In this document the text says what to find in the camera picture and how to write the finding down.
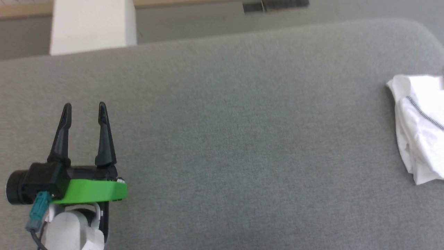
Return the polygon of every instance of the white cloth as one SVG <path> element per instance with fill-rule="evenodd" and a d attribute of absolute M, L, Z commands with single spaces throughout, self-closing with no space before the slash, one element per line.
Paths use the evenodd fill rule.
<path fill-rule="evenodd" d="M 395 99 L 398 147 L 417 185 L 444 179 L 442 77 L 397 75 L 387 83 Z"/>

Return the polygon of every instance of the wooden strip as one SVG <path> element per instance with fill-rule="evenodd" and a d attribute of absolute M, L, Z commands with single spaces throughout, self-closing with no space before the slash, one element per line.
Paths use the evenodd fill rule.
<path fill-rule="evenodd" d="M 205 4 L 233 2 L 240 0 L 133 0 L 136 8 L 151 8 L 176 4 Z M 51 16 L 53 3 L 16 4 L 0 6 L 0 20 L 27 18 L 35 16 Z"/>

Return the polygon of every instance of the white pillar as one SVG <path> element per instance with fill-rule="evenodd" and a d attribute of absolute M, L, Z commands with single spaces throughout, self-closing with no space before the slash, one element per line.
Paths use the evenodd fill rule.
<path fill-rule="evenodd" d="M 137 45 L 132 0 L 55 0 L 51 55 Z"/>

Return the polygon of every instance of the green bracket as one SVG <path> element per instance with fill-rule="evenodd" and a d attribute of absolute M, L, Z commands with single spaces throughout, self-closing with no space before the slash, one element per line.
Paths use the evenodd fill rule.
<path fill-rule="evenodd" d="M 127 197 L 126 183 L 116 181 L 92 181 L 72 179 L 65 197 L 52 201 L 55 204 L 81 204 L 92 202 L 111 202 Z"/>

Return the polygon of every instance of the teal connector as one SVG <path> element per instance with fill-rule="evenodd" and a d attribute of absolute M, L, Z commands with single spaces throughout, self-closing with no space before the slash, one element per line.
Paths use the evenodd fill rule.
<path fill-rule="evenodd" d="M 49 192 L 39 192 L 32 205 L 31 212 L 29 213 L 29 220 L 26 224 L 26 230 L 38 231 L 42 226 L 43 216 L 45 216 L 46 210 L 52 202 L 51 194 Z"/>

